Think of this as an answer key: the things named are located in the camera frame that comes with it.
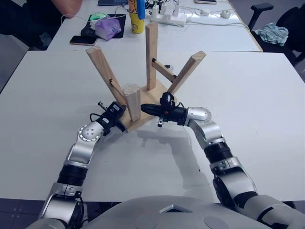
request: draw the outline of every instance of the yellow cup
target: yellow cup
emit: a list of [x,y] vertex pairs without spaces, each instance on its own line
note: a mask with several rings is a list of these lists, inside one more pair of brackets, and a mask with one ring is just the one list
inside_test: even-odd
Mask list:
[[128,0],[129,16],[132,21],[132,31],[142,33],[144,30],[144,20],[140,20],[137,12],[137,0]]

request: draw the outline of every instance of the person's arm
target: person's arm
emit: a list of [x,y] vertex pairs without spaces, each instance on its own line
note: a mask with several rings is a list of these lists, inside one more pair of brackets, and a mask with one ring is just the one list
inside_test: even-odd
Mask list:
[[82,0],[51,0],[58,11],[67,15],[67,18],[73,18],[73,16],[80,10]]

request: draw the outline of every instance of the white table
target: white table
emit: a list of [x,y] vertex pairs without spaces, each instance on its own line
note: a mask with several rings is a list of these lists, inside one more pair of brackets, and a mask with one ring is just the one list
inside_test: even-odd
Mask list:
[[[219,11],[232,9],[227,2],[219,2],[216,5],[196,4],[193,0],[181,0],[182,6],[196,7],[200,9],[210,9],[211,11]],[[97,0],[84,0],[77,16],[88,19],[95,12],[105,12],[114,14],[117,6],[97,6]],[[188,17],[192,14],[189,10],[184,11]],[[210,16],[199,17],[193,14],[192,21],[199,21],[208,24],[227,24],[233,22],[241,22],[238,15],[233,14],[230,19],[220,18],[219,13],[213,13]],[[126,13],[122,8],[117,13]],[[86,21],[74,17],[66,19],[59,28],[56,36],[48,47],[48,51],[63,50],[85,50],[87,46],[70,45],[69,41],[74,35],[80,35],[81,30],[86,25]],[[99,39],[98,46],[103,50],[129,51],[139,53],[145,50],[145,33],[134,34],[131,28],[129,15],[126,16],[124,37],[122,39],[112,39],[105,41]],[[186,25],[185,28],[172,25],[159,24],[159,50],[162,51],[241,51],[241,52],[260,52],[261,49],[257,45],[253,36],[249,31],[239,26],[202,26],[202,25]]]
[[[121,85],[145,85],[145,58],[104,53]],[[191,54],[159,52],[158,59],[178,73]],[[283,54],[208,52],[176,96],[212,112],[260,194],[305,199],[305,84]],[[0,95],[0,198],[44,200],[79,126],[101,112],[99,101],[113,100],[85,52],[28,52]],[[85,201],[146,195],[217,201],[209,162],[191,130],[156,123],[128,134],[113,128],[97,144]]]

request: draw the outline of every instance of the black chair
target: black chair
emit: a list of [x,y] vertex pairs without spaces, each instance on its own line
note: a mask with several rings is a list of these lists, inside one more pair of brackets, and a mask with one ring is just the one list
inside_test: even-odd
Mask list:
[[[259,15],[263,11],[272,10],[273,5],[269,3],[262,3],[253,5],[251,9],[254,11],[254,13],[248,25],[250,30],[253,29]],[[296,66],[296,64],[305,58],[305,5],[303,4],[303,6],[300,8],[293,7],[288,10],[280,17],[276,25],[278,27],[285,27],[289,31],[288,38],[284,46],[266,43],[255,32],[251,31],[251,33],[264,52],[283,53],[290,63],[293,66]],[[296,56],[293,51],[300,52],[301,54]]]

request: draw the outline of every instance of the white power strip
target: white power strip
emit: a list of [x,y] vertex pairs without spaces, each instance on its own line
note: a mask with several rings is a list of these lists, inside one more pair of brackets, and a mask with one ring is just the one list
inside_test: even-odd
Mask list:
[[187,20],[187,15],[179,13],[179,10],[180,7],[177,5],[173,13],[173,10],[167,9],[166,4],[164,4],[162,5],[161,12],[158,13],[159,7],[155,4],[152,8],[151,21],[162,24],[184,26]]

